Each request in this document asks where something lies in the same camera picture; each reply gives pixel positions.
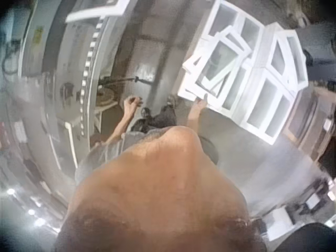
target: gray t-shirt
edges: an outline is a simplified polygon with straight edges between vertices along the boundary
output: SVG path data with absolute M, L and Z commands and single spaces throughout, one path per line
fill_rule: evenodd
M 132 145 L 135 145 L 141 141 L 158 138 L 163 135 L 168 129 L 169 128 L 154 129 L 149 131 L 147 134 L 144 134 L 142 132 L 127 132 L 121 136 L 121 140 L 119 140 L 117 143 L 99 143 L 80 162 L 78 168 L 76 169 L 76 184 L 79 185 L 79 183 L 86 179 L 95 169 L 98 169 L 109 161 L 115 159 Z M 217 164 L 218 152 L 214 147 L 213 143 L 202 136 L 199 137 L 203 151 L 215 164 Z

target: glass pane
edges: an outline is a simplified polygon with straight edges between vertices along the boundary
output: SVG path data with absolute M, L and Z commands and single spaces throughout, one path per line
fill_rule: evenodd
M 205 91 L 207 91 L 208 93 L 212 94 L 213 96 L 215 96 L 216 98 L 219 97 L 219 94 L 221 93 L 228 77 L 230 76 L 230 72 L 225 76 L 225 78 L 220 81 L 217 85 L 215 85 L 212 89 L 207 89 L 204 85 L 202 85 L 202 80 L 204 78 L 203 75 L 200 75 L 199 79 L 197 80 L 196 84 L 198 86 L 200 86 L 201 88 L 203 88 Z
M 247 121 L 249 124 L 258 129 L 260 128 L 276 92 L 277 88 L 269 80 L 266 80 L 257 103 Z
M 211 27 L 209 35 L 215 36 L 216 33 L 221 32 L 227 26 L 233 25 L 236 20 L 237 12 L 227 6 L 220 5 L 215 21 Z
M 238 40 L 234 36 L 232 36 L 232 34 L 229 33 L 226 37 L 228 40 L 230 40 L 232 43 L 234 43 L 236 46 L 238 46 L 241 50 L 244 51 L 241 44 L 238 42 Z
M 275 112 L 274 117 L 266 130 L 267 135 L 269 135 L 270 137 L 275 136 L 280 126 L 282 126 L 281 124 L 284 121 L 284 118 L 288 112 L 289 107 L 290 102 L 285 97 L 282 97 L 278 109 Z
M 298 81 L 299 82 L 302 82 L 302 81 L 305 81 L 305 73 L 304 73 L 304 62 L 302 62 L 300 60 L 300 54 L 302 53 L 295 41 L 295 39 L 293 37 L 290 37 L 290 38 L 287 38 L 288 40 L 288 43 L 289 43 L 289 46 L 290 46 L 290 50 L 293 54 L 293 58 L 294 58 L 294 63 L 295 63 L 295 69 L 296 69 L 296 74 L 297 74 L 297 77 L 298 77 Z
M 259 26 L 254 24 L 250 19 L 245 19 L 243 30 L 241 31 L 241 37 L 246 41 L 252 50 L 256 47 L 259 29 Z
M 240 86 L 242 85 L 242 81 L 245 77 L 245 73 L 246 73 L 246 70 L 241 67 L 240 70 L 238 71 L 238 74 L 236 76 L 235 81 L 232 84 L 230 92 L 225 99 L 225 102 L 223 104 L 224 109 L 227 109 L 227 110 L 231 109 L 233 103 L 235 102 L 235 100 L 237 98 L 238 91 L 239 91 Z
M 205 65 L 202 75 L 212 80 L 220 71 L 227 67 L 238 55 L 227 45 L 219 42 L 209 61 Z
M 284 56 L 282 55 L 279 43 L 277 42 L 277 46 L 275 48 L 275 52 L 272 59 L 272 66 L 281 75 L 284 74 L 283 71 L 285 70 L 285 60 L 283 58 Z

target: hand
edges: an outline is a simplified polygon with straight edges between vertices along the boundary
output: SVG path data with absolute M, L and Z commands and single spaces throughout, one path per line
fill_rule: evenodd
M 142 98 L 136 96 L 129 96 L 124 100 L 124 117 L 132 119 L 138 107 L 142 105 Z
M 203 109 L 206 108 L 207 105 L 208 105 L 208 94 L 206 93 L 203 100 L 199 97 L 196 98 L 193 104 L 193 109 L 201 112 Z

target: dark pants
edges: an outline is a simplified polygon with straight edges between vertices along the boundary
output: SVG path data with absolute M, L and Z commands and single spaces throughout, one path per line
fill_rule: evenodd
M 166 105 L 161 108 L 160 114 L 142 118 L 135 122 L 131 131 L 148 133 L 152 129 L 163 129 L 166 127 L 176 126 L 176 114 L 173 106 Z

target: white frame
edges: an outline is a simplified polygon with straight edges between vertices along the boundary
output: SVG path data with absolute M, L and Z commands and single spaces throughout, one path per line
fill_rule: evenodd
M 294 92 L 299 92 L 300 90 L 306 88 L 308 86 L 308 73 L 307 73 L 307 65 L 306 65 L 306 57 L 303 54 L 303 50 L 301 47 L 301 43 L 298 37 L 298 34 L 296 33 L 295 30 L 284 30 L 284 31 L 279 31 L 277 32 L 277 35 L 282 38 L 283 40 L 285 40 L 288 43 L 290 52 L 292 54 L 293 57 L 293 64 L 294 64 L 294 68 L 293 68 L 293 72 L 295 73 L 296 79 L 295 79 L 295 86 L 290 86 L 290 90 L 294 91 Z M 299 50 L 299 53 L 293 53 L 293 51 L 291 50 L 291 47 L 289 45 L 288 42 L 288 38 L 293 38 L 296 42 L 296 46 Z M 304 80 L 303 81 L 299 81 L 298 80 L 298 73 L 296 71 L 296 67 L 295 67 L 295 57 L 298 57 L 299 60 L 299 64 L 300 67 L 302 67 L 302 72 L 304 74 Z
M 240 68 L 244 68 L 246 72 L 245 72 L 243 80 L 241 81 L 239 91 L 237 93 L 237 96 L 236 96 L 236 99 L 235 99 L 234 103 L 231 106 L 231 109 L 228 110 L 228 109 L 225 109 L 223 107 L 218 109 L 218 108 L 214 108 L 212 106 L 209 106 L 210 109 L 212 109 L 212 110 L 214 110 L 214 111 L 216 111 L 216 112 L 218 112 L 218 113 L 220 113 L 220 114 L 222 114 L 222 115 L 224 115 L 225 117 L 228 117 L 228 118 L 231 118 L 233 116 L 233 114 L 235 113 L 235 110 L 238 106 L 238 103 L 239 103 L 243 93 L 244 93 L 244 90 L 246 88 L 247 82 L 249 80 L 249 77 L 250 77 L 250 74 L 251 74 L 251 71 L 252 71 L 252 67 L 248 64 L 247 60 L 245 60 L 243 62 L 243 64 L 240 66 Z
M 250 20 L 252 23 L 254 23 L 256 26 L 259 27 L 259 33 L 258 33 L 256 46 L 255 46 L 255 48 L 251 48 L 252 54 L 248 57 L 248 60 L 247 60 L 248 64 L 250 64 L 251 66 L 254 65 L 254 63 L 256 61 L 256 58 L 257 58 L 257 54 L 258 54 L 259 49 L 260 49 L 261 39 L 263 37 L 265 26 L 261 22 L 259 22 L 257 19 L 255 19 L 251 15 L 247 14 L 245 11 L 238 8 L 234 4 L 231 4 L 231 3 L 227 2 L 227 1 L 224 1 L 224 0 L 215 0 L 213 8 L 210 12 L 209 18 L 207 20 L 207 23 L 206 23 L 206 25 L 203 29 L 202 38 L 207 39 L 207 37 L 211 37 L 209 35 L 209 32 L 211 31 L 211 28 L 213 26 L 213 23 L 216 19 L 217 13 L 218 13 L 221 5 L 225 5 L 226 7 L 228 7 L 230 9 L 234 10 L 235 12 L 237 12 L 235 21 L 234 21 L 232 26 L 233 26 L 234 30 L 239 35 L 242 34 L 244 24 L 245 24 L 245 21 L 247 19 Z
M 279 35 L 282 31 L 285 30 L 278 23 L 266 26 L 261 42 L 263 51 L 258 53 L 255 68 L 267 68 L 288 90 L 293 90 L 293 87 L 297 85 L 294 59 L 287 39 Z M 282 74 L 272 65 L 277 44 L 279 44 L 285 64 Z
M 122 16 L 130 0 L 118 0 L 116 5 L 107 5 L 102 7 L 83 9 L 77 12 L 70 13 L 65 22 L 71 23 L 83 19 L 106 17 L 106 16 Z
M 246 49 L 246 51 L 242 51 L 236 44 L 234 44 L 231 40 L 229 40 L 226 36 L 233 32 L 232 34 L 235 33 L 233 30 L 232 26 L 227 27 L 222 33 L 216 34 L 216 36 L 212 39 L 211 42 L 209 42 L 207 49 L 204 52 L 204 55 L 201 57 L 199 60 L 198 64 L 193 67 L 192 75 L 190 78 L 190 82 L 188 82 L 185 86 L 185 89 L 188 91 L 191 91 L 193 94 L 197 95 L 200 98 L 203 98 L 205 94 L 208 94 L 208 103 L 215 107 L 215 108 L 220 108 L 223 103 L 225 102 L 225 99 L 231 89 L 231 86 L 236 78 L 236 75 L 239 71 L 239 68 L 243 62 L 243 60 L 250 54 L 251 50 L 249 49 L 248 45 L 245 43 L 243 48 Z M 206 66 L 208 60 L 210 59 L 213 51 L 215 50 L 216 46 L 218 43 L 222 42 L 223 44 L 227 45 L 230 49 L 232 49 L 238 56 L 235 60 L 233 60 L 227 67 L 222 69 L 219 74 L 217 74 L 212 80 L 209 80 L 204 86 L 208 90 L 213 89 L 218 83 L 220 83 L 227 74 L 230 74 L 227 82 L 225 83 L 225 86 L 223 90 L 221 91 L 219 97 L 215 97 L 214 95 L 210 94 L 200 86 L 196 84 L 196 81 L 198 80 L 202 70 Z M 188 65 L 193 64 L 197 58 L 193 58 L 192 60 L 189 61 Z
M 251 48 L 248 46 L 248 44 L 242 39 L 242 37 L 240 37 L 240 35 L 235 31 L 235 29 L 232 27 L 232 26 L 228 26 L 227 28 L 225 28 L 221 33 L 218 33 L 216 34 L 216 38 L 217 36 L 222 36 L 222 37 L 226 37 L 228 35 L 232 35 L 233 38 L 239 43 L 239 45 L 241 46 L 241 48 L 239 48 L 239 50 L 241 51 L 241 53 L 244 53 L 244 54 L 250 54 L 251 53 Z M 195 65 L 194 63 L 196 61 L 198 61 L 201 57 L 203 57 L 204 55 L 207 55 L 207 52 L 208 52 L 208 49 L 207 49 L 207 46 L 208 45 L 211 45 L 210 43 L 214 41 L 214 37 L 211 37 L 211 36 L 207 36 L 206 38 L 201 38 L 199 40 L 199 44 L 198 46 L 200 47 L 200 49 L 197 49 L 195 51 L 195 53 L 188 59 L 186 60 L 186 62 L 183 64 L 183 68 L 189 73 L 189 74 L 192 74 L 194 73 L 195 71 L 197 71 L 197 65 Z M 210 82 L 209 80 L 205 79 L 206 81 L 206 84 L 207 84 L 207 88 L 209 90 L 213 89 L 214 86 L 217 84 L 217 83 L 214 83 L 214 82 Z
M 263 119 L 260 128 L 257 128 L 254 125 L 249 124 L 248 120 L 255 108 L 255 105 L 259 99 L 259 96 L 267 79 L 277 88 L 277 92 L 272 103 L 269 105 L 267 115 Z M 289 101 L 290 106 L 279 125 L 279 129 L 277 130 L 275 135 L 271 137 L 266 134 L 266 131 L 275 116 L 275 112 L 278 109 L 282 97 L 285 97 Z M 267 69 L 253 69 L 247 87 L 240 99 L 240 102 L 235 110 L 232 120 L 243 129 L 256 135 L 265 142 L 273 145 L 289 117 L 294 101 L 295 97 L 293 97 L 291 93 Z

